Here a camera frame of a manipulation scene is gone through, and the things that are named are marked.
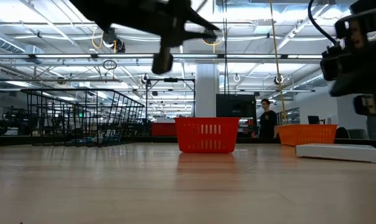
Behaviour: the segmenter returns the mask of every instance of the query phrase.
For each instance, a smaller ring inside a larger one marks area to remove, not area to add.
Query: man
[[[264,113],[260,117],[260,135],[262,139],[276,138],[278,133],[276,127],[276,113],[270,110],[270,101],[264,99],[261,101],[261,107],[264,109]]]

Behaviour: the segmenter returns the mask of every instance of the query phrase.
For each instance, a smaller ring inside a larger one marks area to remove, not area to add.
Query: white pillar
[[[217,64],[196,66],[196,117],[216,117],[215,96],[219,93],[219,76]]]

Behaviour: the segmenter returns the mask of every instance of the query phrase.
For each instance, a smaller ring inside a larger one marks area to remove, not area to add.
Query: orange basket
[[[235,150],[240,118],[175,118],[180,151],[230,153]]]
[[[281,143],[287,146],[333,144],[336,129],[336,124],[291,124],[278,127]]]

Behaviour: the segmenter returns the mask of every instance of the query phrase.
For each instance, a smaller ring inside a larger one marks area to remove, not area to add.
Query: table surface
[[[0,224],[376,223],[376,164],[239,144],[0,147]]]

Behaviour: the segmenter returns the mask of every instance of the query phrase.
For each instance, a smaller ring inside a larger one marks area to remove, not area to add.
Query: red basket
[[[287,146],[333,144],[336,129],[336,124],[291,124],[278,127],[281,143]]]
[[[240,118],[175,118],[180,151],[230,153],[235,150]]]

